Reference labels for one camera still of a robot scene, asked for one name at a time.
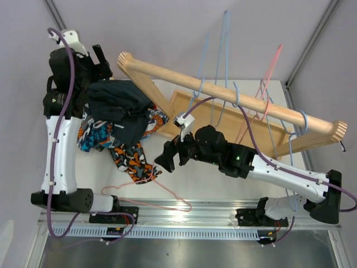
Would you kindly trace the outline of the black orange camouflage shorts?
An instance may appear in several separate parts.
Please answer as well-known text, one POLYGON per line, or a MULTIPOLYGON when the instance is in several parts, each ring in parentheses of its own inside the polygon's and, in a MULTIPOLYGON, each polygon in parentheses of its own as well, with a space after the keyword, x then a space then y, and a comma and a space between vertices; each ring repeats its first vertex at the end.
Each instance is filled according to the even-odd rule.
POLYGON ((109 148, 109 152, 118 170, 127 173, 135 184, 145 184, 155 180, 162 171, 149 164, 140 142, 134 146, 125 144, 109 148))

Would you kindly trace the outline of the dark navy shorts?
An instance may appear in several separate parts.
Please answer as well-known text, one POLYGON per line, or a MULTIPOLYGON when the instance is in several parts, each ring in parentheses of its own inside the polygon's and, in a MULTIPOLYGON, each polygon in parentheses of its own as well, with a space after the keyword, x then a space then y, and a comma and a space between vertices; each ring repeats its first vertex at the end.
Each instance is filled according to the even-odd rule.
POLYGON ((89 108, 96 121, 113 124, 112 134, 128 146, 140 141, 154 103, 130 80, 102 80, 88 87, 89 108))

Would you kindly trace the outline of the teal cartoon print shorts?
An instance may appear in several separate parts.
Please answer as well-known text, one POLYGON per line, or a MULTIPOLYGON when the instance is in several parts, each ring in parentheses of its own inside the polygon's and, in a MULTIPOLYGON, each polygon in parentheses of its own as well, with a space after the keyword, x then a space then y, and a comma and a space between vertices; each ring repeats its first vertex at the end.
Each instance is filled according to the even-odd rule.
MULTIPOLYGON (((135 141, 135 143, 132 143, 132 146, 142 139, 149 138, 152 133, 167 124, 168 121, 168 116, 161 110, 149 109, 148 125, 144 133, 139 134, 138 138, 134 136, 135 134, 138 135, 137 133, 129 135, 129 138, 135 141)), ((89 152, 91 149, 103 151, 104 148, 113 149, 120 145, 126 145, 126 143, 123 143, 119 136, 114 133, 114 126, 120 129, 122 128, 122 126, 114 125, 112 122, 95 121, 91 116, 89 107, 85 106, 77 138, 79 149, 84 152, 89 152)))

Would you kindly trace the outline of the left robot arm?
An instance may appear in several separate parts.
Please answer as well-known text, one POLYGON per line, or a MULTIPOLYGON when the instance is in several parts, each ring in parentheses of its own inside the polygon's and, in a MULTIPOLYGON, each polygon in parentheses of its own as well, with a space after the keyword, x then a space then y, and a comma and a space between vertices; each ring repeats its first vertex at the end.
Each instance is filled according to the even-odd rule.
POLYGON ((89 84, 113 73, 100 45, 93 45, 95 64, 84 49, 59 48, 50 54, 52 76, 43 99, 47 126, 47 159, 41 189, 31 203, 51 212, 83 213, 90 223, 137 223, 138 207, 123 207, 115 195, 78 188, 75 175, 76 143, 89 84))

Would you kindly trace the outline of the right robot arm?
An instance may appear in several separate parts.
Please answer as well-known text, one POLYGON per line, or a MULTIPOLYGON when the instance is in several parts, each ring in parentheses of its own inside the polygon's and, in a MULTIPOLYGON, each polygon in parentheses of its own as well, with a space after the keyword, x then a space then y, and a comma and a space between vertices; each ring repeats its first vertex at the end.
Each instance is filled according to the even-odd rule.
POLYGON ((163 153, 155 158, 155 163, 171 173, 175 169, 175 155, 179 156, 181 166, 189 160, 201 161, 216 165, 221 173, 232 178, 261 180, 295 193, 296 211, 290 208, 287 197, 260 198, 254 217, 261 225, 295 215, 309 215, 327 224, 339 222, 338 187, 342 181, 339 171, 316 173, 288 166, 253 148, 228 142, 211 125, 165 142, 163 153))

